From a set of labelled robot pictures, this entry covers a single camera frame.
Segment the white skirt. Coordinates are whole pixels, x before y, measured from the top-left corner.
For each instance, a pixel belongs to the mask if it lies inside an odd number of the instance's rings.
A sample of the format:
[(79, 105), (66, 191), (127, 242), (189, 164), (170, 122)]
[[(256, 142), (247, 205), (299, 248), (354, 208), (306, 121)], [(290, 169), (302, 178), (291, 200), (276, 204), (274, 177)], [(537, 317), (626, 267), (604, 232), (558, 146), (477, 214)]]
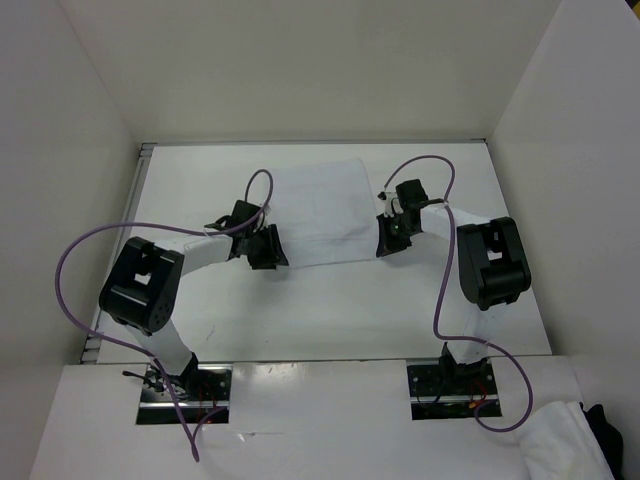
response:
[(377, 210), (361, 160), (279, 168), (272, 176), (268, 218), (289, 267), (376, 258)]

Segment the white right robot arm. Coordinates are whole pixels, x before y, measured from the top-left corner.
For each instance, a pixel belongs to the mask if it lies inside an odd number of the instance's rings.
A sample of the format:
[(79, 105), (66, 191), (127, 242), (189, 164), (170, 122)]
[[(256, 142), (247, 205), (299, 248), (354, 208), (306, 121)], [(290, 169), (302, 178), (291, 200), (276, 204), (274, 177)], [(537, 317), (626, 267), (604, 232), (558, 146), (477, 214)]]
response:
[[(378, 198), (384, 203), (384, 211), (377, 216), (378, 258), (408, 249), (412, 238), (422, 233), (449, 242), (433, 333), (443, 341), (440, 385), (450, 393), (462, 392), (487, 364), (491, 324), (531, 286), (517, 225), (510, 217), (479, 217), (454, 209), (441, 198), (431, 199), (417, 179), (382, 191)], [(470, 307), (464, 331), (447, 335), (440, 330), (440, 320), (453, 273)]]

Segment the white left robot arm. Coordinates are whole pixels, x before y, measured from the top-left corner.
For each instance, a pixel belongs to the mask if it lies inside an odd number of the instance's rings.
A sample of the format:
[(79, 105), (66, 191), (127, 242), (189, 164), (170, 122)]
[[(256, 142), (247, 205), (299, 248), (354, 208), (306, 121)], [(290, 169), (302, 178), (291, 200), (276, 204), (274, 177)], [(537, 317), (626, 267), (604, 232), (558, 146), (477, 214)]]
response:
[(254, 270), (289, 264), (277, 227), (267, 222), (264, 209), (238, 200), (229, 215), (206, 225), (201, 235), (159, 242), (130, 238), (100, 293), (101, 310), (161, 363), (166, 372), (163, 386), (176, 399), (211, 392), (214, 387), (171, 320), (180, 280), (242, 256)]

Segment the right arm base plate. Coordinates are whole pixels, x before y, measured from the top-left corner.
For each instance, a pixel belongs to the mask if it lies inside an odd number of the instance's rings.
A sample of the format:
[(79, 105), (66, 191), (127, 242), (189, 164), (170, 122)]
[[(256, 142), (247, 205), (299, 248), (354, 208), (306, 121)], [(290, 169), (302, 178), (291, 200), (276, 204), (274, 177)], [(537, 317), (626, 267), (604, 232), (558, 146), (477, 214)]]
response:
[(442, 359), (406, 365), (411, 415), (414, 421), (473, 419), (502, 416), (498, 389), (489, 359), (456, 368)]

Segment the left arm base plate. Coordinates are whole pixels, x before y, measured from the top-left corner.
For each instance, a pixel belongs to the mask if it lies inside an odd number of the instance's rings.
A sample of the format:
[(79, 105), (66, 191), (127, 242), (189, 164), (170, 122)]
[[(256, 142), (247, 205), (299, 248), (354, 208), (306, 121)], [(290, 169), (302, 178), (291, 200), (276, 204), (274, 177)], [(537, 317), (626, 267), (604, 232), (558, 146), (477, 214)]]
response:
[[(166, 383), (156, 367), (148, 365), (143, 375), (123, 371), (142, 381), (136, 418), (137, 425), (179, 424), (174, 403)], [(230, 364), (201, 364), (194, 386), (174, 383), (180, 409), (189, 425), (227, 424), (229, 422), (232, 366)]]

